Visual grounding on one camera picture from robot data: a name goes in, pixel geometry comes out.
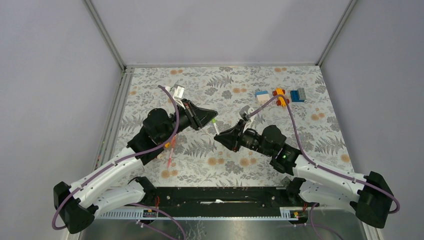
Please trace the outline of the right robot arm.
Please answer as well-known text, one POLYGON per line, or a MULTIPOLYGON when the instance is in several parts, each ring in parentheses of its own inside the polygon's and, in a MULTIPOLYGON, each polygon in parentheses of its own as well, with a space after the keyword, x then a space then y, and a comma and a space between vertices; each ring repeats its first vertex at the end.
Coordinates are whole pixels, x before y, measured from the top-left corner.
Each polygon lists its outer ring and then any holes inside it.
POLYGON ((285 143, 286 136, 277 126, 269 125, 262 133, 245 126, 241 119, 234 127, 215 135, 214 140, 233 152, 245 147, 268 156, 276 171, 293 176, 286 193, 291 205, 330 205, 353 213, 367 225, 385 227, 394 200, 381 174, 371 171, 364 175, 309 161, 299 149, 285 143))

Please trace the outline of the red gel pen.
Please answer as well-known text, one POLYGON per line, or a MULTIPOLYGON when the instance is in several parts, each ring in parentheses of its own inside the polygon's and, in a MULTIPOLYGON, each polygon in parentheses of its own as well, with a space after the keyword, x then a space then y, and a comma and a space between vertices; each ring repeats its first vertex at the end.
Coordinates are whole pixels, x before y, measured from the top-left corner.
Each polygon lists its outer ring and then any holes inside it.
POLYGON ((173 153, 174 153, 174 149, 176 146, 176 138, 177 136, 175 135, 171 142, 168 144, 168 148, 170 149, 170 153, 169 153, 169 157, 168 157, 168 161, 167 161, 167 168, 169 168, 171 166, 172 163, 172 159, 173 159, 173 153))

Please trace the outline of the white green marker pen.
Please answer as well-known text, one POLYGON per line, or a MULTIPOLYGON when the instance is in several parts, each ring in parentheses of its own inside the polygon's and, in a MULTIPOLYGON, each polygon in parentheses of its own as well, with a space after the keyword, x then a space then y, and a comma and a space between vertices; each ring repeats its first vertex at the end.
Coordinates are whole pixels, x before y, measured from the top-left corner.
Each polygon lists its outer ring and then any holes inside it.
POLYGON ((216 120, 213 118, 213 119, 211 120, 211 122, 212 122, 212 124, 213 124, 213 127, 214 127, 214 129, 215 129, 216 134, 217 134, 217 135, 219 135, 219 134, 220 134, 220 131, 219 131, 219 128, 218 128, 218 125, 217 125, 216 120))

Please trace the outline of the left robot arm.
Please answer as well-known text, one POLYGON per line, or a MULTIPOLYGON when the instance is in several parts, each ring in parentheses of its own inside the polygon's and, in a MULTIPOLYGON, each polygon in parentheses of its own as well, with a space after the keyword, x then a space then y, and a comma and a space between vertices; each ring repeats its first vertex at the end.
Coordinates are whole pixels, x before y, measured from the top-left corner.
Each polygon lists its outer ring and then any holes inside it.
POLYGON ((108 188, 127 173, 155 159, 176 134, 188 127, 198 131, 218 115, 217 111, 198 107, 185 98, 181 104, 174 104, 174 109, 173 114, 163 108, 152 109, 139 133, 107 163, 72 184, 63 181, 56 184, 52 227, 76 234, 104 212, 132 203, 152 204, 155 192, 146 183, 130 183, 111 191, 108 188), (64 223, 62 227, 56 226, 58 217, 64 223))

